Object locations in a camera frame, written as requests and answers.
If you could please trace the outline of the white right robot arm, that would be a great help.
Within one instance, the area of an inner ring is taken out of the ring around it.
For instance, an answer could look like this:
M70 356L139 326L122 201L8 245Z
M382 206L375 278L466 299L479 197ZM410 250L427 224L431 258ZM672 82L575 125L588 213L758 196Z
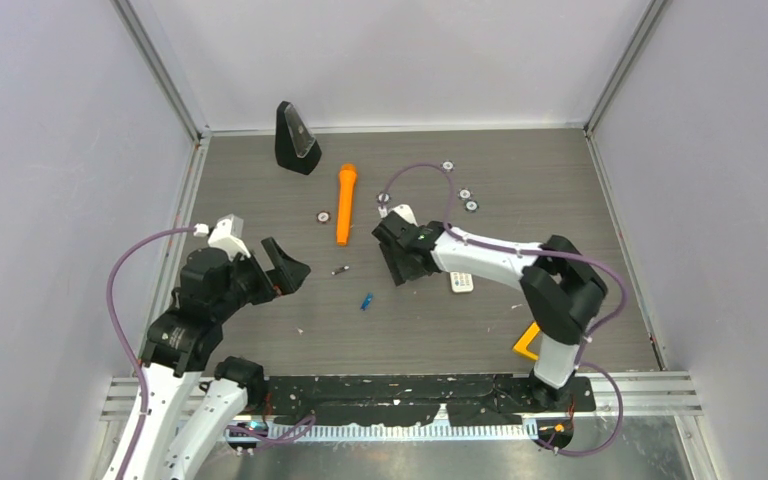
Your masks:
M543 335L532 369L532 400L551 411L570 398L568 381L608 287L567 238L504 241L440 221L419 225L396 211L372 235L396 285L436 273L465 273L521 291Z

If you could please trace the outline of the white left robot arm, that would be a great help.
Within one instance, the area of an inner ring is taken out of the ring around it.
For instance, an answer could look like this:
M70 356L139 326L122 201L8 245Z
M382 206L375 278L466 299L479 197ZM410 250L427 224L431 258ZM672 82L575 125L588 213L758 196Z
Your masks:
M198 386L223 325L240 309L298 291L310 267L271 237L261 242L265 270L244 243L211 240L179 272L170 307L149 326L138 357L137 398L107 479L191 479L239 413L258 412L267 398L261 365L239 357L220 362L187 421L184 406Z

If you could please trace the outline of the blue battery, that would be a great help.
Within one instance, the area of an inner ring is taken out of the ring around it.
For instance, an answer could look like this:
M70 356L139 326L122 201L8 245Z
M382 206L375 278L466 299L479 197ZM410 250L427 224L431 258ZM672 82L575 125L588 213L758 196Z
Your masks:
M370 304L371 304L371 302L372 302L373 298L374 298L374 295L373 295L372 293L368 293L368 294L365 296L365 298L364 298L363 302L362 302L362 303L361 303L361 305L360 305L360 310L361 310L361 311L366 311L366 310L369 308L369 306L370 306Z

